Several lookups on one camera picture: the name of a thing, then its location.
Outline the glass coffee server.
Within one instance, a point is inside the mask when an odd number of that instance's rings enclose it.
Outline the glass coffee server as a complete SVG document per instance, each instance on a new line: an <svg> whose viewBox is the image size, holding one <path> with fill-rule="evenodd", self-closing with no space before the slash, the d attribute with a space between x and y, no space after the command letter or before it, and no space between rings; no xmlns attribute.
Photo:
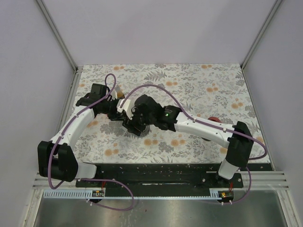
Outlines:
<svg viewBox="0 0 303 227"><path fill-rule="evenodd" d="M142 132L140 132L139 135L137 135L137 137L143 138L147 136L150 132L151 132L150 126L146 126L145 129Z"/></svg>

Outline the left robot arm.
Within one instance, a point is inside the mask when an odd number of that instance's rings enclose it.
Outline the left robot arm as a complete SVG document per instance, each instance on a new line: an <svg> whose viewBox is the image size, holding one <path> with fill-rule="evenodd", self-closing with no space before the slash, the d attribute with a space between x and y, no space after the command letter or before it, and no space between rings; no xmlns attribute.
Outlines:
<svg viewBox="0 0 303 227"><path fill-rule="evenodd" d="M97 172L97 166L77 161L73 149L88 124L98 114L108 114L117 119L119 114L116 105L123 97L119 86L109 89L102 84L92 84L91 91L76 102L74 113L63 128L49 141L38 144L40 176L65 182L86 178L93 187L101 185L103 176Z"/></svg>

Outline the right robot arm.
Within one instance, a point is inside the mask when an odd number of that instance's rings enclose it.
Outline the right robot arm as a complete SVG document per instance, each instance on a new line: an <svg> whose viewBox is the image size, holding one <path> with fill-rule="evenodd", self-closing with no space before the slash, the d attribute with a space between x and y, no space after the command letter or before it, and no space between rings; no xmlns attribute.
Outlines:
<svg viewBox="0 0 303 227"><path fill-rule="evenodd" d="M215 181L221 187L232 182L237 170L247 166L253 146L247 125L224 124L200 117L194 118L180 107L161 106L153 98L142 95L135 101L122 99L117 110L125 117L124 125L129 132L139 136L147 126L153 125L163 131L183 132L204 140L215 142L227 149Z"/></svg>

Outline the red and grey cup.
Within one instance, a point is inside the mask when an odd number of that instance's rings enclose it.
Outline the red and grey cup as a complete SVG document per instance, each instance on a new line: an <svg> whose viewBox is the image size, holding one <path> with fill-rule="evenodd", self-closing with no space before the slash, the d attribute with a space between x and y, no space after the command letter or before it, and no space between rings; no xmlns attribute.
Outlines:
<svg viewBox="0 0 303 227"><path fill-rule="evenodd" d="M222 123L222 121L219 119L219 118L217 118L217 117L209 117L208 118L208 120L210 120L210 121L214 121L214 122L219 122L219 123Z"/></svg>

